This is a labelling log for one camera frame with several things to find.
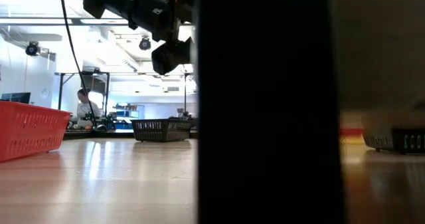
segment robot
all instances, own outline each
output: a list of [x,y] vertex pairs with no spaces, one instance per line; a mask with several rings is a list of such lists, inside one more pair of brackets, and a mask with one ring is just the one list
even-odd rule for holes
[[129,28],[141,27],[152,33],[154,41],[165,41],[151,54],[153,69],[158,74],[167,74],[179,64],[193,63],[192,39],[180,41],[178,37],[181,24],[196,23],[195,0],[83,0],[83,6],[97,19],[107,9],[126,19]]

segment black pole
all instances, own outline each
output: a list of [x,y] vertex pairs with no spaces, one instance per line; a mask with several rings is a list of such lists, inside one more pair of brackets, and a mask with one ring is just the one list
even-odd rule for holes
[[64,86],[64,76],[65,74],[60,74],[60,84],[59,84],[59,104],[58,104],[58,110],[60,110],[60,106],[62,105],[62,88]]
[[108,115],[109,83],[111,82],[111,74],[106,73],[106,76],[105,117]]
[[184,112],[187,111],[186,109],[186,77],[187,77],[187,74],[185,74],[185,111]]

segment computer screen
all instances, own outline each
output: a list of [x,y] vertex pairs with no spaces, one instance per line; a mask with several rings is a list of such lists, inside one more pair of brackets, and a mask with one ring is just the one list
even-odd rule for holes
[[1,101],[11,101],[11,102],[20,102],[23,104],[29,104],[30,97],[31,97],[30,92],[2,94]]

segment person in white shirt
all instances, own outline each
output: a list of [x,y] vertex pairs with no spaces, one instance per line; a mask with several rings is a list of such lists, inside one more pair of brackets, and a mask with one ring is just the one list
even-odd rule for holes
[[[90,105],[88,104],[88,93],[90,92],[90,89],[87,89],[87,93],[84,91],[84,89],[80,89],[77,92],[77,96],[79,101],[81,101],[81,103],[79,103],[77,105],[77,125],[78,126],[82,126],[82,127],[86,127],[86,126],[93,126],[92,121],[90,120],[83,120],[84,117],[86,117],[86,114],[88,114],[90,111]],[[97,104],[93,103],[92,101],[90,101],[90,103],[92,104],[92,108],[93,108],[93,113],[94,113],[94,117],[100,117],[100,110]]]

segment black cable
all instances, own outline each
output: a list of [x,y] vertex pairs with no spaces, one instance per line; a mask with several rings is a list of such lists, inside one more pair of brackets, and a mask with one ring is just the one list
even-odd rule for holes
[[80,75],[80,78],[81,78],[82,88],[84,89],[84,92],[87,95],[87,100],[88,100],[88,105],[90,106],[90,111],[92,111],[92,121],[93,121],[93,124],[94,124],[95,127],[97,127],[98,125],[96,123],[96,118],[94,117],[92,103],[90,102],[90,99],[88,98],[88,92],[87,92],[87,88],[86,88],[86,83],[84,82],[84,79],[82,77],[80,66],[78,66],[77,57],[75,55],[74,44],[72,43],[71,31],[69,29],[69,24],[68,24],[68,15],[66,14],[65,0],[60,0],[60,2],[62,3],[62,11],[64,13],[65,27],[66,27],[66,32],[68,33],[68,40],[69,40],[69,45],[71,46],[72,56],[74,57],[75,64],[76,64],[77,69],[78,69],[78,74]]

